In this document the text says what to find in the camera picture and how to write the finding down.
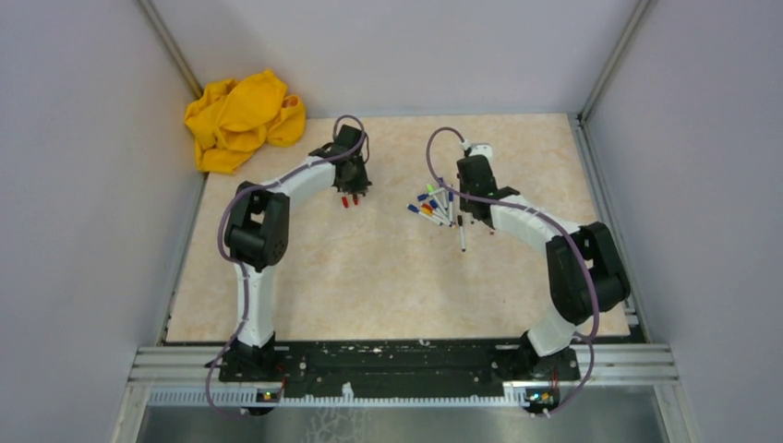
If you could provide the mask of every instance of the floor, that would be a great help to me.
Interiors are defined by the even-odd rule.
[[[279,176],[331,139],[333,119],[308,120],[290,148],[262,147],[238,174],[211,174],[173,301],[166,340],[223,341],[236,326],[236,280],[216,249],[218,221],[236,186]],[[432,183],[424,149],[439,126],[453,126],[494,149],[500,187],[512,186],[551,213],[578,223],[596,219],[565,114],[375,117],[373,182],[358,206],[317,194],[291,214],[290,243],[278,265],[274,324],[278,340],[368,340],[519,336],[548,305],[545,258],[505,233],[456,229],[406,209]],[[439,174],[454,182],[456,138],[433,145]],[[617,306],[601,316],[601,335],[627,335]]]

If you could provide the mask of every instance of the cable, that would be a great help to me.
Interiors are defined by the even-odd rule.
[[[249,306],[250,306],[250,284],[248,283],[248,279],[250,276],[247,273],[247,267],[245,266],[245,263],[242,263],[239,260],[235,260],[231,258],[231,256],[229,256],[225,251],[225,247],[223,246],[223,234],[225,232],[225,224],[228,222],[228,217],[231,214],[231,210],[233,210],[234,206],[236,206],[236,203],[238,203],[239,200],[241,200],[251,192],[263,191],[269,189],[270,187],[279,186],[285,183],[287,180],[291,179],[291,177],[293,177],[294,175],[301,173],[302,171],[305,171],[319,164],[323,164],[326,162],[334,162],[336,160],[344,159],[350,156],[351,154],[353,154],[354,152],[356,152],[356,150],[360,149],[362,147],[362,144],[364,144],[365,139],[367,138],[367,133],[365,132],[365,126],[362,124],[362,122],[358,118],[354,117],[353,115],[341,115],[337,117],[337,120],[334,121],[334,127],[331,129],[331,139],[332,140],[337,139],[337,128],[340,126],[340,123],[346,118],[355,121],[359,125],[359,129],[361,130],[362,133],[362,135],[359,137],[359,140],[351,149],[347,150],[346,152],[343,152],[342,154],[334,155],[327,159],[320,159],[310,164],[304,163],[294,168],[294,170],[290,171],[288,174],[280,177],[273,184],[255,185],[255,186],[246,187],[245,189],[242,189],[241,191],[236,193],[234,198],[232,198],[232,200],[228,203],[228,206],[226,206],[225,210],[223,211],[223,216],[221,217],[220,224],[218,225],[218,237],[217,237],[218,252],[220,252],[221,257],[223,257],[224,260],[235,263],[242,270],[242,287],[243,287],[242,318],[239,321],[239,325],[236,326],[236,330],[234,331],[234,333],[231,334],[231,337],[229,337],[228,341],[223,345],[221,350],[218,352],[217,356],[215,356],[215,359],[212,360],[212,363],[210,365],[210,370],[207,372],[207,381],[204,389],[206,390],[207,393],[207,403],[216,413],[222,415],[225,418],[234,420],[237,418],[244,418],[245,416],[237,413],[227,413],[224,410],[220,409],[217,405],[215,405],[214,401],[212,400],[212,395],[210,392],[210,383],[212,380],[212,374],[214,374],[215,369],[217,368],[218,361],[220,361],[221,358],[223,358],[223,356],[225,355],[225,353],[228,352],[228,349],[231,347],[231,343],[233,343],[234,340],[236,340],[236,338],[242,332],[242,329],[245,327],[245,324],[247,323],[247,315],[249,314]]]
[[[565,228],[560,226],[559,223],[554,221],[547,214],[538,212],[537,210],[534,210],[534,209],[529,208],[529,207],[527,207],[525,205],[520,205],[520,204],[517,204],[517,203],[510,203],[510,202],[507,202],[507,201],[493,200],[491,198],[482,198],[482,197],[477,197],[477,196],[471,196],[469,194],[464,194],[464,193],[459,192],[458,190],[454,189],[453,187],[446,185],[446,182],[442,178],[440,178],[440,175],[438,175],[438,173],[435,172],[435,168],[432,166],[432,156],[431,156],[432,141],[435,140],[435,137],[439,133],[444,132],[444,131],[452,132],[455,136],[457,136],[460,139],[461,142],[465,142],[465,138],[460,133],[460,131],[454,129],[453,127],[449,127],[449,126],[439,127],[438,129],[435,130],[435,132],[432,133],[431,136],[429,136],[429,140],[427,141],[427,151],[425,152],[425,156],[427,158],[427,168],[429,169],[429,173],[432,175],[432,178],[435,179],[435,181],[438,182],[441,187],[443,187],[447,191],[451,191],[457,197],[461,197],[461,198],[465,198],[465,199],[468,199],[468,200],[477,201],[479,203],[487,203],[489,205],[498,205],[498,206],[504,206],[506,208],[513,208],[513,209],[517,209],[517,210],[522,210],[524,212],[529,212],[529,213],[533,214],[534,216],[538,217],[539,219],[541,219],[543,222],[545,222],[546,224],[548,224],[549,226],[554,228],[556,231],[558,231],[558,233],[560,233],[563,236],[563,238],[565,238],[565,241],[568,244],[568,247],[571,249],[571,251],[573,252],[574,256],[576,257],[576,262],[579,264],[579,268],[582,271],[582,275],[584,276],[584,280],[587,283],[587,291],[588,291],[588,293],[590,295],[590,304],[592,305],[592,308],[593,308],[593,328],[590,330],[590,334],[588,334],[587,336],[582,335],[582,334],[577,332],[577,333],[574,334],[574,337],[576,337],[577,339],[579,339],[581,341],[584,341],[587,344],[587,347],[590,350],[590,363],[587,366],[587,370],[584,373],[584,377],[582,378],[582,380],[580,380],[579,384],[576,385],[576,388],[573,389],[571,394],[563,402],[561,402],[560,405],[557,408],[555,408],[554,410],[548,411],[545,414],[539,414],[538,415],[538,416],[550,417],[554,413],[559,412],[564,406],[566,406],[567,404],[569,404],[572,401],[572,399],[576,396],[576,394],[580,390],[582,390],[582,387],[584,386],[585,383],[587,383],[587,380],[590,378],[590,376],[593,373],[593,366],[595,365],[595,360],[596,360],[596,358],[595,358],[596,357],[595,351],[593,349],[593,340],[595,339],[596,335],[598,334],[598,324],[599,324],[599,321],[600,321],[599,320],[600,309],[598,308],[598,296],[597,296],[597,293],[596,293],[596,286],[593,284],[593,278],[590,277],[590,270],[587,268],[587,265],[585,265],[585,263],[584,263],[584,257],[582,257],[582,253],[579,252],[579,247],[573,241],[573,239],[571,238],[569,233],[565,230]]]

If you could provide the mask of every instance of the blue marker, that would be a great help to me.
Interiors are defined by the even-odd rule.
[[[424,217],[425,219],[427,219],[427,220],[437,224],[438,226],[441,226],[443,224],[440,221],[438,221],[438,219],[436,219],[435,217],[430,217],[427,214],[425,214],[424,212],[418,210],[418,208],[416,206],[414,206],[414,205],[408,205],[408,210],[410,210],[414,214],[418,214],[418,215]]]
[[[431,199],[431,200],[429,201],[429,206],[431,206],[431,207],[432,207],[432,209],[434,209],[434,210],[435,210],[435,212],[436,212],[436,213],[438,213],[438,215],[440,216],[440,218],[441,218],[441,219],[442,219],[444,222],[448,223],[448,224],[449,224],[449,226],[451,226],[451,225],[452,225],[452,224],[451,224],[451,222],[449,221],[449,217],[446,215],[446,212],[444,212],[444,211],[443,211],[443,209],[442,209],[442,208],[440,207],[440,205],[438,204],[438,199],[437,199],[437,198],[433,198],[433,199]]]

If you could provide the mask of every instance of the pile of markers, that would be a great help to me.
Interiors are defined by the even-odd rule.
[[[435,189],[432,185],[427,185],[427,192],[416,199],[421,207],[408,205],[408,210],[438,226],[452,227],[454,225],[454,194],[442,187]]]

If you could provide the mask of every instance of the metal frame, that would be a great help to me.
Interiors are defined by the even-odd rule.
[[[143,15],[149,20],[160,38],[165,51],[171,56],[183,80],[194,97],[200,97],[202,87],[180,52],[174,38],[165,27],[151,0],[134,0]],[[593,89],[583,110],[578,114],[569,114],[574,140],[580,154],[583,169],[596,213],[600,220],[609,225],[616,235],[616,244],[623,260],[627,262],[622,232],[612,210],[611,199],[606,187],[600,163],[589,136],[589,119],[614,76],[623,56],[636,35],[640,24],[648,16],[655,0],[639,0],[629,22],[612,52],[611,57]],[[639,286],[629,269],[629,279],[633,287],[632,297],[625,303],[624,309],[632,330],[642,333],[635,336],[648,337],[639,297]],[[587,368],[589,352],[584,345],[574,345],[581,371]],[[217,346],[179,346],[179,347],[142,347],[136,356],[126,385],[121,410],[117,418],[113,442],[126,443],[137,441],[142,420],[148,405],[155,406],[204,406],[206,398],[203,385],[208,369],[204,367],[218,353]],[[253,407],[261,403],[257,400],[263,390],[280,389],[280,383],[222,383],[213,375],[213,394],[217,404],[222,407]],[[575,382],[561,382],[562,386],[573,386]],[[521,394],[525,389],[545,388],[547,383],[534,381],[510,381],[503,384],[504,395],[486,398],[460,399],[357,399],[352,392],[344,391],[342,397],[327,399],[283,398],[275,406],[322,407],[330,406],[519,406],[524,404]],[[690,407],[681,388],[680,378],[666,344],[597,344],[596,367],[586,385],[589,387],[614,386],[652,386],[655,388],[660,420],[670,441],[701,441],[698,430],[690,413]]]

